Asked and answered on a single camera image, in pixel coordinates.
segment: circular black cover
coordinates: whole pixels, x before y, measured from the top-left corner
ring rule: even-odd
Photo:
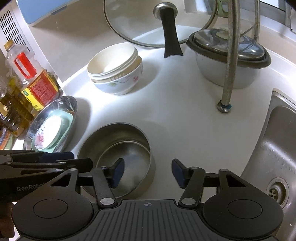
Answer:
[[[55,187],[48,194],[38,193],[37,189],[12,210],[17,230],[35,239],[70,236],[84,228],[92,215],[90,201],[76,192],[68,192],[68,187]]]
[[[265,193],[230,188],[209,198],[203,205],[206,222],[222,236],[259,239],[272,234],[283,220],[278,203]]]

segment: green plastic item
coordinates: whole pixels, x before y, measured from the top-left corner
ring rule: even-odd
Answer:
[[[218,8],[217,8],[218,16],[223,17],[223,18],[227,18],[228,12],[224,11],[223,6],[222,6],[222,2],[228,2],[228,0],[217,0],[217,2],[218,2]]]
[[[38,150],[35,147],[35,136],[34,136],[33,139],[32,139],[32,142],[31,142],[31,149],[32,150],[52,153],[52,152],[54,152],[55,148],[58,145],[60,145],[60,143],[62,141],[64,141],[65,136],[66,136],[67,132],[69,131],[70,125],[71,125],[71,123],[73,121],[73,115],[71,115],[70,113],[67,113],[65,111],[62,111],[62,110],[54,110],[54,111],[52,111],[48,115],[48,117],[46,118],[46,120],[49,117],[53,116],[53,115],[58,115],[58,116],[60,116],[64,120],[64,124],[62,125],[62,130],[61,130],[61,136],[58,138],[58,140],[56,141],[56,143],[54,143],[53,145],[51,145],[49,148],[45,148],[45,149],[42,149],[42,150]]]

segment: sink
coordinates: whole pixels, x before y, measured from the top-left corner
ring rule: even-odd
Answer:
[[[296,105],[275,91],[241,177],[281,205],[279,241],[296,240]]]

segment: vent slot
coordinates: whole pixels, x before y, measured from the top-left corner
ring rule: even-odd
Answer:
[[[32,51],[10,6],[0,11],[0,27],[2,30],[2,32],[0,31],[0,33],[2,33],[2,45],[12,39],[15,44],[26,45],[29,52]]]

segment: sink drain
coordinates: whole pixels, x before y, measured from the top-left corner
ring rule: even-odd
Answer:
[[[287,182],[281,178],[274,178],[268,185],[266,194],[276,200],[283,208],[288,201],[289,188]]]

